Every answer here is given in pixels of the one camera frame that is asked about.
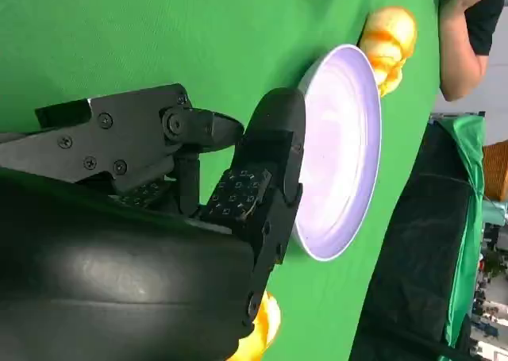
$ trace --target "black shirt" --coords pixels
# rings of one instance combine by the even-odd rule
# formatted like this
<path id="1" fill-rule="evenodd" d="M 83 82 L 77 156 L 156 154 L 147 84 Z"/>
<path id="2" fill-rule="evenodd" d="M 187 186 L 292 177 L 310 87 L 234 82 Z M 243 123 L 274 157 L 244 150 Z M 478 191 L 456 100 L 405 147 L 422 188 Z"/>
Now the black shirt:
<path id="1" fill-rule="evenodd" d="M 469 42 L 477 56 L 488 56 L 492 35 L 498 24 L 505 0 L 481 0 L 466 10 Z"/>

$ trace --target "screw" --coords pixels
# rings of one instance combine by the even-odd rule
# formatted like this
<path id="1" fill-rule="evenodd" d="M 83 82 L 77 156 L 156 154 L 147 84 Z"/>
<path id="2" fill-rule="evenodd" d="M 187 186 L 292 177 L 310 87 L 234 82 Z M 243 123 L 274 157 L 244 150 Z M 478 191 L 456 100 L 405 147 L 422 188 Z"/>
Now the screw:
<path id="1" fill-rule="evenodd" d="M 113 118 L 108 113 L 100 113 L 97 122 L 101 129 L 110 129 L 113 126 Z"/>
<path id="2" fill-rule="evenodd" d="M 267 236 L 268 234 L 270 234 L 270 231 L 271 231 L 271 224 L 270 224 L 270 221 L 266 221 L 263 225 L 263 229 L 261 230 L 263 235 Z"/>
<path id="3" fill-rule="evenodd" d="M 180 122 L 180 118 L 178 115 L 171 115 L 167 121 L 167 126 L 175 135 L 179 135 L 182 133 L 183 125 Z"/>
<path id="4" fill-rule="evenodd" d="M 72 138 L 68 135 L 63 135 L 58 138 L 56 141 L 58 143 L 58 146 L 63 149 L 69 149 L 72 147 Z"/>
<path id="5" fill-rule="evenodd" d="M 97 167 L 97 159 L 95 159 L 93 156 L 87 156 L 85 157 L 85 160 L 83 161 L 83 166 L 91 171 Z"/>
<path id="6" fill-rule="evenodd" d="M 247 314 L 251 320 L 254 320 L 257 315 L 257 311 L 260 308 L 261 295 L 251 294 L 251 298 L 248 301 Z"/>
<path id="7" fill-rule="evenodd" d="M 185 105 L 187 103 L 187 95 L 186 94 L 181 94 L 180 96 L 178 96 L 178 99 L 176 99 L 176 102 L 179 104 L 179 105 Z"/>
<path id="8" fill-rule="evenodd" d="M 116 175 L 122 176 L 127 173 L 127 163 L 124 160 L 114 162 L 113 170 Z"/>

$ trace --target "green fabric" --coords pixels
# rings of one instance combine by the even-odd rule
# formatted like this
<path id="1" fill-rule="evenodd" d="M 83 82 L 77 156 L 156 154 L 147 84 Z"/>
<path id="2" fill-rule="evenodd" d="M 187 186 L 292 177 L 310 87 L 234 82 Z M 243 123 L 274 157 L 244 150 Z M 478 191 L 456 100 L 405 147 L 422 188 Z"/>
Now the green fabric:
<path id="1" fill-rule="evenodd" d="M 400 5 L 419 37 L 383 99 L 371 207 L 351 247 L 315 263 L 291 244 L 268 289 L 283 312 L 265 359 L 348 358 L 395 203 L 439 84 L 438 0 L 0 0 L 0 129 L 36 127 L 38 106 L 182 83 L 196 107 L 248 122 L 262 95 L 296 85 L 320 55 L 356 43 L 369 11 Z M 202 157 L 205 201 L 231 151 Z"/>
<path id="2" fill-rule="evenodd" d="M 446 336 L 448 343 L 455 346 L 462 321 L 466 313 L 471 310 L 471 292 L 476 283 L 481 247 L 484 191 L 482 146 L 485 138 L 485 120 L 482 117 L 466 116 L 445 119 L 440 123 L 456 141 L 460 158 L 468 171 L 469 182 L 475 190 L 469 201 L 468 216 L 448 307 Z"/>

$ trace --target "person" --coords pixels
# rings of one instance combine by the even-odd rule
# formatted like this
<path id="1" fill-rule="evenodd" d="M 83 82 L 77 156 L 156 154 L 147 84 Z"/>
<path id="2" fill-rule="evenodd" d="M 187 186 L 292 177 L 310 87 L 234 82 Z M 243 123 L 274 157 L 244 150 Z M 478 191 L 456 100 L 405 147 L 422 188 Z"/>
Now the person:
<path id="1" fill-rule="evenodd" d="M 447 101 L 469 94 L 485 76 L 504 1 L 444 0 L 441 5 L 441 92 Z"/>

